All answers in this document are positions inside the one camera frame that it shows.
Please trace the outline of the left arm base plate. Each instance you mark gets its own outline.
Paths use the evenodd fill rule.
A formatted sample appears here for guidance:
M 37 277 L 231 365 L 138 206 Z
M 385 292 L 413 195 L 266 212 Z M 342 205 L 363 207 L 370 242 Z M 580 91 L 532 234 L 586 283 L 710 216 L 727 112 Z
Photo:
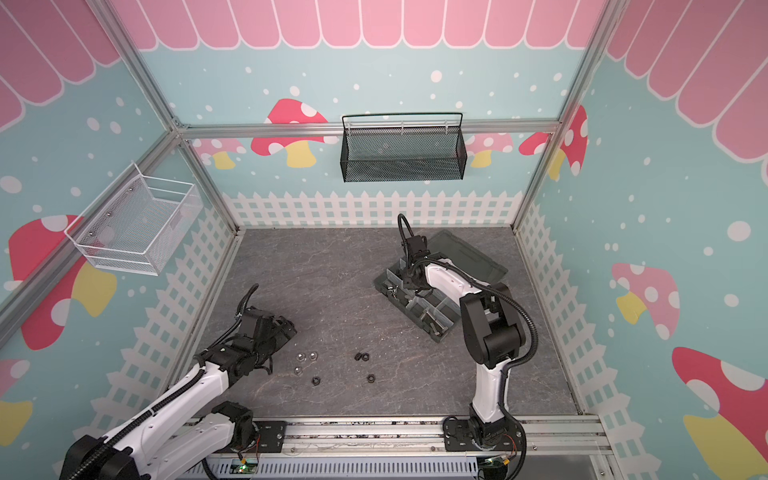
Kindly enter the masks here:
M 288 423 L 277 420 L 255 420 L 251 422 L 251 430 L 244 447 L 237 452 L 243 454 L 281 453 L 286 439 Z

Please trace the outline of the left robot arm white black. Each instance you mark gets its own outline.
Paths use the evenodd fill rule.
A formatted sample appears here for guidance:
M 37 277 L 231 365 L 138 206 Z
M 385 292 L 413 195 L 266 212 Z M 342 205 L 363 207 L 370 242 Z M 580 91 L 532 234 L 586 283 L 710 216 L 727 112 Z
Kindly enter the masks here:
M 273 372 L 273 357 L 297 333 L 283 316 L 250 305 L 251 287 L 234 322 L 197 353 L 191 370 L 163 395 L 100 437 L 85 435 L 66 452 L 62 479 L 175 479 L 210 454 L 243 456 L 262 447 L 252 411 L 232 401 L 213 407 L 189 430 L 183 425 L 253 371 Z

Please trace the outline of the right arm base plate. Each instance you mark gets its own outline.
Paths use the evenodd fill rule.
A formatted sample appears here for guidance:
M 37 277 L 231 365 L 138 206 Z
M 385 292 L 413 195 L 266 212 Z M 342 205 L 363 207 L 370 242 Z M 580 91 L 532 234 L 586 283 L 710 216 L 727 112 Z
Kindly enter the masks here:
M 522 452 L 526 447 L 521 425 L 504 418 L 484 423 L 475 417 L 448 416 L 442 433 L 448 452 Z

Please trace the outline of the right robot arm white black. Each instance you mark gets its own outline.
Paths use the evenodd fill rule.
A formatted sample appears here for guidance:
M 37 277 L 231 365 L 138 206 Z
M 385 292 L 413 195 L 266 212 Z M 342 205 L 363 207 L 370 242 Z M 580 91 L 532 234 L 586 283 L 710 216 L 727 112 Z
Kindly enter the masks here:
M 512 298 L 509 288 L 484 283 L 433 253 L 428 240 L 414 233 L 407 217 L 397 216 L 405 255 L 404 286 L 415 292 L 441 292 L 460 309 L 465 347 L 476 363 L 475 392 L 468 428 L 481 449 L 509 441 L 517 450 L 525 445 L 521 423 L 509 412 L 509 371 L 536 354 L 539 336 L 527 311 Z

